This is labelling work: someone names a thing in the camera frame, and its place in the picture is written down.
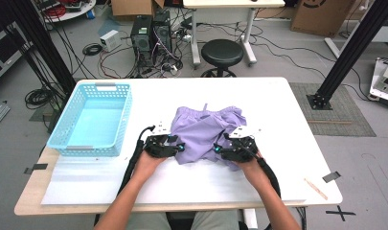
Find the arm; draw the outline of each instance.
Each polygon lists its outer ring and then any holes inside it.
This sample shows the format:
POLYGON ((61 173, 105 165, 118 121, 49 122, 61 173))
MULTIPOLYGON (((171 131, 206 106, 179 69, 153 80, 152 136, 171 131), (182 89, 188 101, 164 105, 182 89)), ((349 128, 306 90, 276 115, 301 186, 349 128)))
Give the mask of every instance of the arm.
POLYGON ((157 166, 166 158, 153 158, 142 152, 136 168, 126 186, 122 189, 104 216, 95 226, 95 230, 126 228, 128 217, 144 183, 152 176, 157 166))
POLYGON ((300 229, 295 218, 289 213, 283 201, 271 186, 267 175, 259 166, 257 160, 253 158, 250 162, 238 163, 238 165, 243 170, 247 180, 259 193, 272 228, 274 230, 300 229))

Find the person's leg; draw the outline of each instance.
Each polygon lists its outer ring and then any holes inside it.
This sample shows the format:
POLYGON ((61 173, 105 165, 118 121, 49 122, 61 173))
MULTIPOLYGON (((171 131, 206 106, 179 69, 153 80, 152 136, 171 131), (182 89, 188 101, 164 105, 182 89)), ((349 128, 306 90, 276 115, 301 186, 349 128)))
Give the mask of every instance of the person's leg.
POLYGON ((192 230, 239 230, 237 210, 197 212, 192 230))
POLYGON ((171 230, 166 213, 131 213, 126 229, 171 230))

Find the black tape mark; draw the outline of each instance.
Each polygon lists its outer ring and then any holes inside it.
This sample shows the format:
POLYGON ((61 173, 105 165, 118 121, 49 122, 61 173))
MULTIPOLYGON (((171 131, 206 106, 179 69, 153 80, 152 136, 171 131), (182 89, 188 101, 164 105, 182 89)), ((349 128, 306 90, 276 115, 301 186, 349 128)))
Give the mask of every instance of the black tape mark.
POLYGON ((24 174, 32 174, 34 170, 45 170, 48 164, 34 164, 32 168, 26 168, 24 174))
POLYGON ((352 212, 343 212, 339 205, 337 205, 337 210, 339 210, 339 212, 326 211, 326 214, 337 214, 337 215, 340 215, 340 217, 342 218, 343 221, 346 221, 345 217, 344 217, 345 215, 357 216, 355 213, 352 213, 352 212))
POLYGON ((340 176, 341 176, 341 174, 338 171, 336 171, 336 172, 329 173, 322 178, 323 178, 323 180, 325 180, 326 183, 329 183, 330 181, 333 181, 333 180, 339 178, 340 176))

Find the hand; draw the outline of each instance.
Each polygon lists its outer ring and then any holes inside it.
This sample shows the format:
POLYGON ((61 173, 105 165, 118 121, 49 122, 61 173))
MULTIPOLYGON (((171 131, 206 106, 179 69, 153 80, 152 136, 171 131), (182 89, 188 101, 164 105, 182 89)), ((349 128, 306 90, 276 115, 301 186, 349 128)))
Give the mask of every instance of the hand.
POLYGON ((249 162, 235 162, 238 166, 243 170, 245 177, 248 182, 252 184, 254 187, 260 185, 260 183, 270 183, 267 175, 260 167, 256 158, 251 159, 249 162))
POLYGON ((136 167, 131 179, 137 179, 142 183, 145 183, 155 172, 157 166, 160 165, 167 158, 154 158, 150 156, 145 150, 143 150, 137 161, 136 167))

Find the black metal frame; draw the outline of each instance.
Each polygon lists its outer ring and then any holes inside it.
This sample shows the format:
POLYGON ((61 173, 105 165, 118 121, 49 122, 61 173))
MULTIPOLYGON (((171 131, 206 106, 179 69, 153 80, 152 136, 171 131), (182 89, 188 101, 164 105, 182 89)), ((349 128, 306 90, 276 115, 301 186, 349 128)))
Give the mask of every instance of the black metal frame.
POLYGON ((337 62, 314 95, 307 95, 312 109, 328 109, 334 91, 388 20, 388 0, 376 0, 365 14, 337 62))
POLYGON ((6 7, 6 12, 11 16, 10 20, 18 24, 19 28, 33 43, 33 46, 35 46, 56 77, 57 82, 65 93, 64 103, 66 103, 75 88, 76 82, 72 78, 72 74, 59 54, 53 40, 41 23, 41 20, 44 20, 44 18, 40 18, 31 0, 6 1, 6 7))

